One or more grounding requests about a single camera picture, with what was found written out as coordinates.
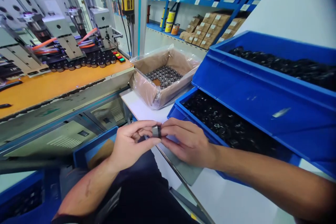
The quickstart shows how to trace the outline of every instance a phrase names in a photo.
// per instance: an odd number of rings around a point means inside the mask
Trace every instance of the white table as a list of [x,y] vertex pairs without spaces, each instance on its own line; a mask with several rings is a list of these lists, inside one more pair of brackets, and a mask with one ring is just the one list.
[[[124,91],[120,96],[137,120],[155,120],[163,123],[173,106],[171,104],[160,110],[151,110],[131,89]],[[152,151],[163,177],[168,180],[170,186],[177,189],[182,182],[173,169],[181,170],[182,165],[170,166],[163,156],[171,159],[174,155],[161,143],[158,149],[153,148]],[[214,170],[204,168],[195,183],[188,188],[217,224],[275,224],[284,223],[284,220],[286,223],[294,223],[291,216],[254,189],[224,180]]]

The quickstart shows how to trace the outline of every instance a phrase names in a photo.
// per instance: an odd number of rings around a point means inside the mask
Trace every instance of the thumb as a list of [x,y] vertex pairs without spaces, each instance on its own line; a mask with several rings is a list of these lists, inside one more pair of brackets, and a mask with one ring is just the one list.
[[148,138],[145,141],[137,143],[137,146],[141,154],[144,154],[146,151],[149,151],[150,149],[152,149],[155,145],[159,143],[161,143],[160,138]]

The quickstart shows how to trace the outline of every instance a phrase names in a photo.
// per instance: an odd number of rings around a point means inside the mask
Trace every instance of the white wall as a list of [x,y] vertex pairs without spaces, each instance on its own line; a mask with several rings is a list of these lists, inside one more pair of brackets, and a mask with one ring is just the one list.
[[336,48],[336,0],[261,0],[238,30]]

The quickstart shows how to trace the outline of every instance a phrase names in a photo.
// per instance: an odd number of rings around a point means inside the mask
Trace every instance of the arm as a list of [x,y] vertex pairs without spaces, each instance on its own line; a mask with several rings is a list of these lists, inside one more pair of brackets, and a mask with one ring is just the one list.
[[249,184],[294,217],[323,223],[333,213],[336,185],[329,180],[271,157],[210,144],[203,130],[191,122],[170,118],[161,134],[180,141],[162,138],[181,160]]
[[138,143],[141,136],[152,136],[155,121],[138,121],[118,129],[111,156],[86,174],[66,195],[54,217],[60,215],[86,216],[96,210],[119,171],[132,166],[139,157],[160,143],[149,138]]

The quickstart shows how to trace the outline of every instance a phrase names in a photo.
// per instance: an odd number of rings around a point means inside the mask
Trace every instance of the orange table surface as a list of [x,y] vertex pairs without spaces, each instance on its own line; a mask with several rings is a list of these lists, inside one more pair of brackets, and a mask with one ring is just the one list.
[[11,107],[0,109],[0,118],[18,113],[44,101],[86,86],[92,82],[133,67],[127,59],[124,63],[117,61],[105,68],[82,67],[74,71],[49,72],[29,78],[20,78],[23,83],[0,92],[0,104],[11,104]]

